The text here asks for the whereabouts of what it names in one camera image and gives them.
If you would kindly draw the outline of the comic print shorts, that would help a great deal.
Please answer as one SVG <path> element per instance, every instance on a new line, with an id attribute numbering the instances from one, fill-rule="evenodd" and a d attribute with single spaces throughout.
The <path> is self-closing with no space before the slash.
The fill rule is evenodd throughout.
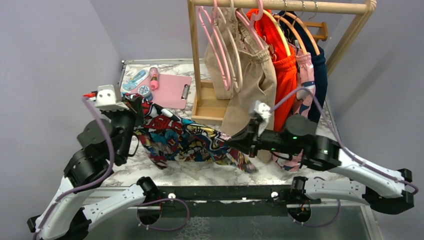
<path id="1" fill-rule="evenodd" d="M 143 112 L 134 134 L 159 169 L 167 168 L 169 161 L 180 161 L 228 165 L 245 173 L 258 171 L 245 154 L 227 146 L 230 135 L 180 117 L 138 93 L 121 96 L 129 107 Z"/>

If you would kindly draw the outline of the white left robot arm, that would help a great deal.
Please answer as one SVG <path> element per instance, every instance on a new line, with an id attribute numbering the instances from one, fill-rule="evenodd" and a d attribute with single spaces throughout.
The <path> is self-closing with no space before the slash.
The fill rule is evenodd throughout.
<path id="1" fill-rule="evenodd" d="M 152 205 L 159 189 L 150 177 L 141 177 L 124 191 L 92 205 L 84 201 L 113 174 L 115 164 L 124 164 L 136 120 L 143 114 L 125 108 L 105 111 L 101 118 L 91 105 L 94 116 L 77 141 L 81 148 L 64 168 L 59 188 L 46 210 L 28 219 L 35 240 L 82 240 L 99 223 L 136 204 Z"/>

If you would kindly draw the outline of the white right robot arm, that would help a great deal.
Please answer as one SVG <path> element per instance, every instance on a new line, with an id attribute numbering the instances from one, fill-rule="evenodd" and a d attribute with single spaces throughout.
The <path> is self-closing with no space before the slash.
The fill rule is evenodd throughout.
<path id="1" fill-rule="evenodd" d="M 316 199 L 348 200 L 370 206 L 376 212 L 398 215 L 414 206 L 414 195 L 406 190 L 412 173 L 391 170 L 365 160 L 331 138 L 316 134 L 316 123 L 296 114 L 281 131 L 259 131 L 259 118 L 251 119 L 226 144 L 254 157 L 258 151 L 295 155 L 303 166 L 346 177 L 345 181 L 319 181 L 297 176 L 288 190 L 289 199 L 300 204 Z"/>

